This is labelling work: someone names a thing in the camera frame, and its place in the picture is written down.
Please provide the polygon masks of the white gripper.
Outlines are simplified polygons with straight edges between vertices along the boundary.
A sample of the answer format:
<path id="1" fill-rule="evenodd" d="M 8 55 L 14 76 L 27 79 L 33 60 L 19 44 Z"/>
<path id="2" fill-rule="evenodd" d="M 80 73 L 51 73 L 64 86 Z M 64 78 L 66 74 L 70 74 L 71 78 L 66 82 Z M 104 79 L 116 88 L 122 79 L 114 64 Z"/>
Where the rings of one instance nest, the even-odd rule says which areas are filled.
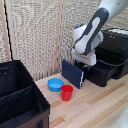
<path id="1" fill-rule="evenodd" d="M 82 62 L 82 63 L 88 65 L 87 71 L 90 71 L 89 66 L 93 66 L 93 65 L 96 64 L 96 54 L 95 54 L 94 50 L 92 50 L 87 55 L 80 55 L 76 52 L 75 49 L 72 49 L 71 50 L 71 55 L 72 55 L 72 58 L 77 60 L 78 62 Z"/>

